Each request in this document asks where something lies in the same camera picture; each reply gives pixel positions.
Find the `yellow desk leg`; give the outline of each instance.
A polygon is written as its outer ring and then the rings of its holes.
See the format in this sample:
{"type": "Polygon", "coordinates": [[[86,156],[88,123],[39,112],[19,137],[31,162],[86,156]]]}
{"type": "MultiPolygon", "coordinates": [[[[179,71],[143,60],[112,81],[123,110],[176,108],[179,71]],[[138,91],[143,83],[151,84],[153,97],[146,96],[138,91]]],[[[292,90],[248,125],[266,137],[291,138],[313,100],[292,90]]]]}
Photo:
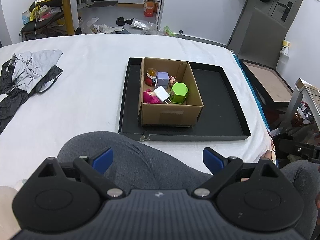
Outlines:
{"type": "Polygon", "coordinates": [[[73,28],[70,0],[62,0],[62,5],[63,5],[64,20],[66,22],[68,36],[75,35],[75,30],[73,28]]]}

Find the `pink toy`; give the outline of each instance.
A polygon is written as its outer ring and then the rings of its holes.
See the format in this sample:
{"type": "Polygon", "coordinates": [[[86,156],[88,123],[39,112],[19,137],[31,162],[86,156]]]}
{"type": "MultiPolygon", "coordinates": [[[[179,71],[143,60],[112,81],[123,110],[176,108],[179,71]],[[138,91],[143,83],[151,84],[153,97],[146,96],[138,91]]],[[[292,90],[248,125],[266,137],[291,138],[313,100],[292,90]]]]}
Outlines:
{"type": "Polygon", "coordinates": [[[172,87],[176,81],[177,81],[176,78],[171,76],[169,78],[169,86],[172,87]]]}
{"type": "Polygon", "coordinates": [[[162,104],[159,98],[156,97],[156,94],[150,89],[143,92],[143,102],[145,104],[162,104]]]}

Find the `blue gripper pad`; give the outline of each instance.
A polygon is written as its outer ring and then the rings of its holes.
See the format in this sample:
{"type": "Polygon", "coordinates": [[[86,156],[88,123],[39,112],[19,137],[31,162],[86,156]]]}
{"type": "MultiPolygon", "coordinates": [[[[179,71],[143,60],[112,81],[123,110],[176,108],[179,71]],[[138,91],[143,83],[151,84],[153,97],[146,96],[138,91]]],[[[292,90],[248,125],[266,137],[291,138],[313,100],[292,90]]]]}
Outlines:
{"type": "Polygon", "coordinates": [[[228,160],[220,154],[216,153],[214,150],[210,150],[214,153],[210,152],[207,148],[204,148],[202,159],[204,165],[207,166],[207,168],[214,175],[221,171],[225,167],[225,165],[227,165],[228,160]]]}
{"type": "Polygon", "coordinates": [[[92,161],[92,168],[97,170],[100,174],[104,174],[113,162],[113,150],[111,148],[102,152],[98,157],[92,161]]]}

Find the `green hexagonal container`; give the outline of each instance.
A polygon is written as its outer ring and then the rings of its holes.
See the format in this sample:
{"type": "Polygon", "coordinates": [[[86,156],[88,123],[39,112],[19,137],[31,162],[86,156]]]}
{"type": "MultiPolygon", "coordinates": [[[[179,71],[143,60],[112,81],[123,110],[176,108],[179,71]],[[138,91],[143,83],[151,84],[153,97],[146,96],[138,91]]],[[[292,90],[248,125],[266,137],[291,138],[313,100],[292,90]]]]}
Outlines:
{"type": "Polygon", "coordinates": [[[171,88],[170,101],[175,104],[182,104],[186,99],[188,91],[189,90],[184,83],[175,83],[171,88]]]}

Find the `cable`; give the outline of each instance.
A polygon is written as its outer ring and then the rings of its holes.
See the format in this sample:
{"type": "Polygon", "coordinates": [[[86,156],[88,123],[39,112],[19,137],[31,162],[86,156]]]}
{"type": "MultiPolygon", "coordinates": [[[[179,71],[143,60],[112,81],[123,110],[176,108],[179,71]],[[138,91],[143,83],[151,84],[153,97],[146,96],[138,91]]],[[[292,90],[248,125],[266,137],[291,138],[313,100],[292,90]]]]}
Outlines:
{"type": "Polygon", "coordinates": [[[35,16],[36,16],[36,23],[35,23],[35,40],[37,39],[37,32],[36,32],[36,26],[37,26],[37,10],[36,10],[36,4],[35,4],[35,16]]]}

